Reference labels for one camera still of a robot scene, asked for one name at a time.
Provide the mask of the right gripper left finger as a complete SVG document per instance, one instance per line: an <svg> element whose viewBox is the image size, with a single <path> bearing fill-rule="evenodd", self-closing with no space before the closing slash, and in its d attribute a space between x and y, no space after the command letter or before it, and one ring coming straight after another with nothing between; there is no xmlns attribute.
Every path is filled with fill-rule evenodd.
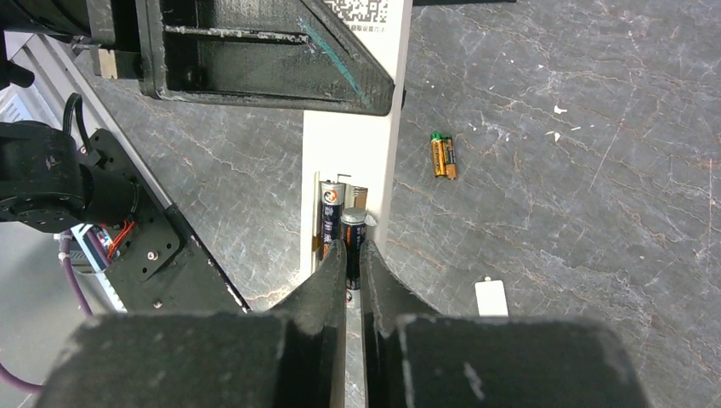
<svg viewBox="0 0 721 408"><path fill-rule="evenodd" d="M347 254L263 313L105 314L75 330L39 407L341 407Z"/></svg>

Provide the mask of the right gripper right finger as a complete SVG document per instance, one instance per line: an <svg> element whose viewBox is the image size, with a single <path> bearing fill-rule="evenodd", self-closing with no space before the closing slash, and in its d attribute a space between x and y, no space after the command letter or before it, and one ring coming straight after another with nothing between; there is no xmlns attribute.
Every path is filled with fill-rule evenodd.
<svg viewBox="0 0 721 408"><path fill-rule="evenodd" d="M646 407L622 340L584 318L442 315L359 255L369 407Z"/></svg>

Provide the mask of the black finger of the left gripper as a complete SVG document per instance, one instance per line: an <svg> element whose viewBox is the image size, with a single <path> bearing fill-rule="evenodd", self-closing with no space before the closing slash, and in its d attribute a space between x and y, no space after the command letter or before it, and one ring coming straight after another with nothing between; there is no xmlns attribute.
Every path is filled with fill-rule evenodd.
<svg viewBox="0 0 721 408"><path fill-rule="evenodd" d="M390 74L322 1L139 1L136 9L149 97L390 112Z"/></svg>

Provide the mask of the white battery cover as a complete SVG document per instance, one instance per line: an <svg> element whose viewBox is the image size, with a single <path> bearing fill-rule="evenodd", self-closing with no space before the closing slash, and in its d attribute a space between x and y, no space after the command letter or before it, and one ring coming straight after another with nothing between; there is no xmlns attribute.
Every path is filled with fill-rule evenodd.
<svg viewBox="0 0 721 408"><path fill-rule="evenodd" d="M474 284L477 310L481 317L508 317L508 302L502 280L490 276Z"/></svg>

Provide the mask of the white remote control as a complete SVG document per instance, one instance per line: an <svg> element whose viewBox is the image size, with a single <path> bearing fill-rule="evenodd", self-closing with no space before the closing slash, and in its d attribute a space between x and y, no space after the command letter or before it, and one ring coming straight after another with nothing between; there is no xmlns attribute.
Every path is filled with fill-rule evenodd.
<svg viewBox="0 0 721 408"><path fill-rule="evenodd" d="M389 1L383 23L356 31L394 80L387 116L304 112L302 189L299 233L299 278L304 281L319 263L314 238L319 234L320 183L325 180L366 189L366 209L377 224L368 231L378 249L386 247L400 114L404 94L412 2Z"/></svg>

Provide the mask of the dark blue battery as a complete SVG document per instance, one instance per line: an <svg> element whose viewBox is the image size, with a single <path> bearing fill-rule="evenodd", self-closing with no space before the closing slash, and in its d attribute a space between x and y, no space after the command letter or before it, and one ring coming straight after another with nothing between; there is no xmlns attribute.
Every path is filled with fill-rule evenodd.
<svg viewBox="0 0 721 408"><path fill-rule="evenodd" d="M341 239L346 247L346 286L359 290L361 246L366 239L367 211L359 207L345 208L341 215Z"/></svg>
<svg viewBox="0 0 721 408"><path fill-rule="evenodd" d="M327 255L330 245L338 238L340 218L345 199L345 184L321 181L321 259Z"/></svg>

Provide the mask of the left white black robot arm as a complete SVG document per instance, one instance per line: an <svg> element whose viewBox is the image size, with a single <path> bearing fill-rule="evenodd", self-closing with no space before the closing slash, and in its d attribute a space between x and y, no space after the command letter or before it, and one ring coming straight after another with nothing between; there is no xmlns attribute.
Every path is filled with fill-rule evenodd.
<svg viewBox="0 0 721 408"><path fill-rule="evenodd" d="M153 99L383 116L395 83L322 1L4 1L2 31L85 37L112 75ZM135 177L104 169L82 115L61 129L1 126L1 219L58 233L114 226L137 209Z"/></svg>

